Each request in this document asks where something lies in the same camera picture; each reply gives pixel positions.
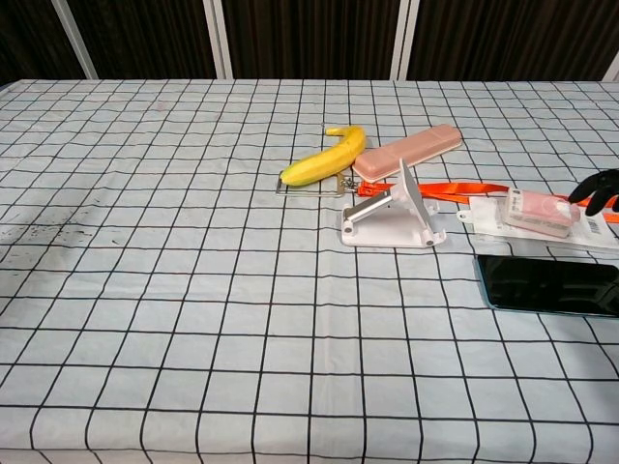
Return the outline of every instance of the brown curtain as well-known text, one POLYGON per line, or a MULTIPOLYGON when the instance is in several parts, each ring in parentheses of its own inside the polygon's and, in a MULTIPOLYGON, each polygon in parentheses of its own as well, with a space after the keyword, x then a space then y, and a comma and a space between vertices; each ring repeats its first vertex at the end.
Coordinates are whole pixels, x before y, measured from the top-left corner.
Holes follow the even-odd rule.
POLYGON ((215 77, 202 0, 69 0, 101 78, 215 77))
POLYGON ((0 2, 0 85, 22 78, 83 77, 49 0, 0 2))
POLYGON ((399 0, 224 0, 235 77, 389 78, 399 0))
POLYGON ((600 80, 619 49, 617 0, 422 0, 414 80, 600 80))

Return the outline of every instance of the black phone screen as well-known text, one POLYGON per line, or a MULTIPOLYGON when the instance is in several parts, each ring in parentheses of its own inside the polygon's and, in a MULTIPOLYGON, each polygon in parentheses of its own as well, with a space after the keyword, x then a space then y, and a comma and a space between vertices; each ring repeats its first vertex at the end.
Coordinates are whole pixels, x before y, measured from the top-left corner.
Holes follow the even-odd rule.
POLYGON ((505 309, 619 316, 619 270, 603 264, 478 255, 491 305, 505 309))

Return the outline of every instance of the black glove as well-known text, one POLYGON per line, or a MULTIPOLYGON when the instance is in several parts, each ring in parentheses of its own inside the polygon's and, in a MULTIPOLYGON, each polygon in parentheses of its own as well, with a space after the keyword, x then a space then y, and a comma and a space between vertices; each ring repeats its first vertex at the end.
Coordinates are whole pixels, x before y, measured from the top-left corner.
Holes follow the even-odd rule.
MULTIPOLYGON (((568 201, 578 203, 591 193, 593 193, 593 197, 585 210, 587 216, 599 213, 610 198, 619 194, 619 170, 608 169, 587 177, 570 194, 568 201)), ((612 205, 612 211, 619 212, 619 198, 612 205)))

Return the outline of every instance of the white tablecloth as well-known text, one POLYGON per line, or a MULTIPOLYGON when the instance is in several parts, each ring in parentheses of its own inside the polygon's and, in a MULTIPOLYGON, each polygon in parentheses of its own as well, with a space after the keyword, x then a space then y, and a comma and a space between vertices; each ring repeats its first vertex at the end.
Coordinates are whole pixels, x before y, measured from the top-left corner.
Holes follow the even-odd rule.
POLYGON ((0 93, 0 461, 616 463, 616 320, 493 311, 483 241, 343 246, 274 195, 362 125, 463 145, 419 182, 568 193, 619 167, 619 84, 19 81, 0 93))

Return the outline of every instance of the banana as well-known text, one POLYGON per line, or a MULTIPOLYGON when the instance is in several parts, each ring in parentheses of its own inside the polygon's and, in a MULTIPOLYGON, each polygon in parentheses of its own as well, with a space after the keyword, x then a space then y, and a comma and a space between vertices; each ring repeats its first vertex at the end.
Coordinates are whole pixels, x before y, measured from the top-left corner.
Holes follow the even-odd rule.
POLYGON ((306 186, 333 176, 350 166, 366 148, 366 133, 359 126, 329 128, 325 133, 342 135, 344 139, 335 147, 290 164, 280 174, 283 183, 294 187, 306 186))

